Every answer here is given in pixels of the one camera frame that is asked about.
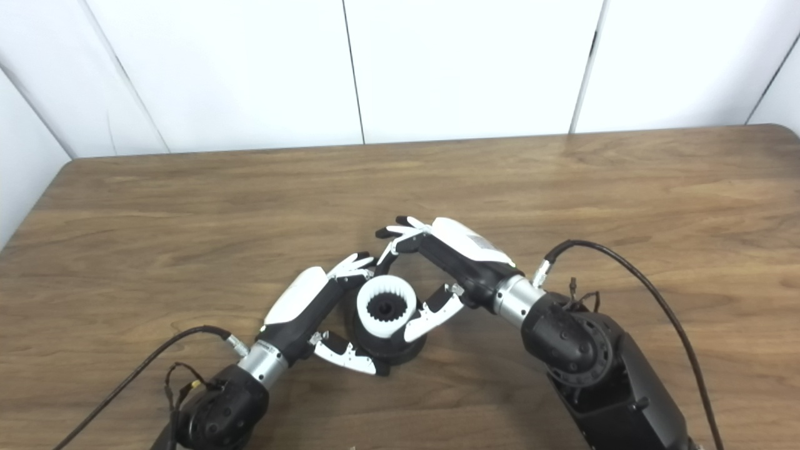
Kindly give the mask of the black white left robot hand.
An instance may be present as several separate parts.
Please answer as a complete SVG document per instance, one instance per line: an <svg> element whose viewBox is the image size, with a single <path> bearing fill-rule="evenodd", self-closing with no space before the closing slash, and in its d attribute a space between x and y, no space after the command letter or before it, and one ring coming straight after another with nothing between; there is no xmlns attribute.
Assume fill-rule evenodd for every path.
<svg viewBox="0 0 800 450"><path fill-rule="evenodd" d="M385 362L366 355L349 340L319 327L340 300L373 278L376 264L368 252L357 252L343 259L331 270L309 267L278 297L266 314L256 336L266 355L258 362L270 368L292 367L301 359L316 355L323 361L371 376L388 376Z"/></svg>

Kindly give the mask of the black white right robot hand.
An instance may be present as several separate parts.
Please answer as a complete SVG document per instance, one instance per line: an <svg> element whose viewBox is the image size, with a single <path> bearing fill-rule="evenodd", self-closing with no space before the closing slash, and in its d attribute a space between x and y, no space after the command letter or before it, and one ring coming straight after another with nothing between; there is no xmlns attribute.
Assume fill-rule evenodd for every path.
<svg viewBox="0 0 800 450"><path fill-rule="evenodd" d="M375 236L389 239L377 262L377 276L387 274L400 254L418 253L454 280L431 297L432 306L424 304L419 316L403 327L407 342L444 324L465 306L496 313L494 302L502 285L524 274L508 254L449 217L437 217L427 224L415 217L398 216L395 225L378 229Z"/></svg>

